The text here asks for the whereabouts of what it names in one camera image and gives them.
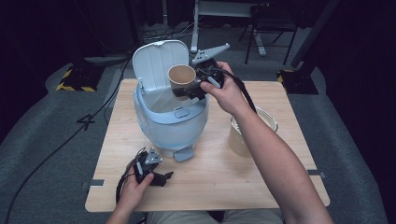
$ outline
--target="person's left hand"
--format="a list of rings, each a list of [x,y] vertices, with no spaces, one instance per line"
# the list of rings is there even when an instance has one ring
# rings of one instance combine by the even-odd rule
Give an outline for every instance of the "person's left hand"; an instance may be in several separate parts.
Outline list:
[[[146,189],[154,178],[154,174],[149,174],[138,184],[133,167],[129,169],[127,176],[124,180],[119,203],[107,223],[127,223],[129,216],[142,202]]]

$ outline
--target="person's right arm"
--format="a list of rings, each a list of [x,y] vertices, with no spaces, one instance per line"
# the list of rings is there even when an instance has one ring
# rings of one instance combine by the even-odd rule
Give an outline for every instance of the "person's right arm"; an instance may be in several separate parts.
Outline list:
[[[227,63],[218,64],[232,72]],[[250,154],[279,204],[286,223],[332,223],[300,160],[250,108],[233,80],[225,76],[222,89],[207,82],[201,83],[201,87],[236,119]]]

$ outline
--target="gray carpet floor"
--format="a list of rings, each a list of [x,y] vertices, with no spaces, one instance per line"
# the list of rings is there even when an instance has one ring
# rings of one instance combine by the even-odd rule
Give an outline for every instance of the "gray carpet floor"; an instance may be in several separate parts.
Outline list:
[[[276,72],[291,68],[283,65],[286,49],[267,48],[261,57],[251,51],[244,64],[248,36],[238,42],[242,28],[203,29],[198,49],[225,43],[231,47],[218,55],[244,80],[276,81]],[[304,42],[309,29],[299,30],[288,62]],[[287,41],[284,35],[279,41]],[[188,47],[191,36],[181,39]],[[23,180],[81,124],[78,119],[94,114],[116,88],[120,65],[109,66],[102,75],[97,92],[56,91],[69,64],[47,80],[49,94],[32,106],[10,131],[0,146],[0,219]],[[134,77],[129,64],[125,76]],[[370,170],[327,97],[325,80],[318,69],[312,74],[319,95],[288,95],[331,199],[328,209],[336,223],[387,223],[381,197]],[[87,190],[82,183],[92,179],[106,134],[112,106],[100,111],[87,131],[80,131],[49,158],[30,178],[16,199],[9,223],[104,223],[109,213],[85,210]],[[133,214],[131,223],[141,218]]]

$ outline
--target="beige bucket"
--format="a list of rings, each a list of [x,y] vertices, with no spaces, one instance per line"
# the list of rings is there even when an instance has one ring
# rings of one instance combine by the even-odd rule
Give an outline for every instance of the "beige bucket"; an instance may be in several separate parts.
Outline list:
[[[259,115],[260,118],[274,131],[277,131],[278,125],[276,123],[276,120],[271,117],[267,112],[265,112],[263,109],[259,108],[256,106],[257,114]],[[230,135],[228,137],[228,144],[230,145],[230,148],[235,152],[237,155],[241,157],[251,157],[250,152],[248,150],[247,145],[245,144],[245,140],[242,137],[238,124],[236,123],[236,120],[234,118],[231,118],[231,129],[230,129]]]

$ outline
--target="person's lap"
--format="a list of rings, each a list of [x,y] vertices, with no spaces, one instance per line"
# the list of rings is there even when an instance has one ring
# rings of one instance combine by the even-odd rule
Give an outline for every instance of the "person's lap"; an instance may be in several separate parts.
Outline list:
[[[240,224],[240,223],[274,223],[282,224],[283,218],[279,209],[243,209],[227,210],[224,219],[217,222],[206,211],[172,211],[148,212],[147,224],[166,223],[205,223],[205,224]]]

